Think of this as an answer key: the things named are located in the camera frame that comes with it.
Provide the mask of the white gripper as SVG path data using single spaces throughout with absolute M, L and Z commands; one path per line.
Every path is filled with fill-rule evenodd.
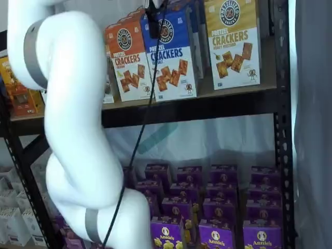
M 158 38 L 159 21 L 157 10 L 166 7 L 168 0 L 145 0 L 145 9 L 148 20 L 149 35 L 151 38 Z

